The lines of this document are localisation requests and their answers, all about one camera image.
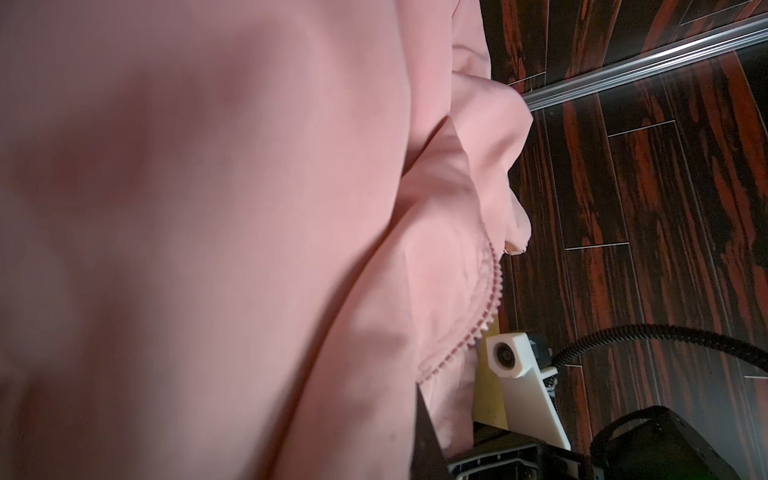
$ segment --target pink cloth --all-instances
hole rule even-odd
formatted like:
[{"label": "pink cloth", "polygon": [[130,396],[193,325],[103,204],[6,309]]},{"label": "pink cloth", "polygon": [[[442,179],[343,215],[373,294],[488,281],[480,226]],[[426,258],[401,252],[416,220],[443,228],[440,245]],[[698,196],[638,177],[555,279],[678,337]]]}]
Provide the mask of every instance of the pink cloth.
[{"label": "pink cloth", "polygon": [[415,382],[471,441],[530,233],[477,1],[0,11],[0,478],[406,478]]}]

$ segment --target black cable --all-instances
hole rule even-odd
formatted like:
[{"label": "black cable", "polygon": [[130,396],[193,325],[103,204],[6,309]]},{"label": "black cable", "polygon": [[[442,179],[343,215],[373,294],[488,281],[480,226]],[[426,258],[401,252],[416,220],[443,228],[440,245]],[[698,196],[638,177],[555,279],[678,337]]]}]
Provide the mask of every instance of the black cable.
[{"label": "black cable", "polygon": [[[599,346],[640,339],[675,340],[706,346],[719,352],[728,353],[751,363],[764,372],[768,372],[768,352],[747,342],[715,332],[689,329],[683,326],[650,325],[647,323],[614,326],[583,336],[553,356],[552,366],[559,370],[572,359]],[[549,377],[545,380],[545,385],[551,386],[553,382],[554,377]]]}]

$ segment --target wooden floor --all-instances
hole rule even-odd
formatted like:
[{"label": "wooden floor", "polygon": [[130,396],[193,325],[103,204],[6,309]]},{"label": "wooden floor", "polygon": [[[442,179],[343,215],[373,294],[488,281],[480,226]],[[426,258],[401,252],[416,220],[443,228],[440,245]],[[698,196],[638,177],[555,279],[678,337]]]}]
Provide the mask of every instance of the wooden floor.
[{"label": "wooden floor", "polygon": [[[554,350],[628,323],[768,349],[766,77],[757,45],[535,112],[509,174],[533,234],[527,253],[502,260],[506,328],[543,332]],[[764,372],[657,341],[564,370],[574,450],[623,414],[665,405],[742,478],[768,478]]]}]

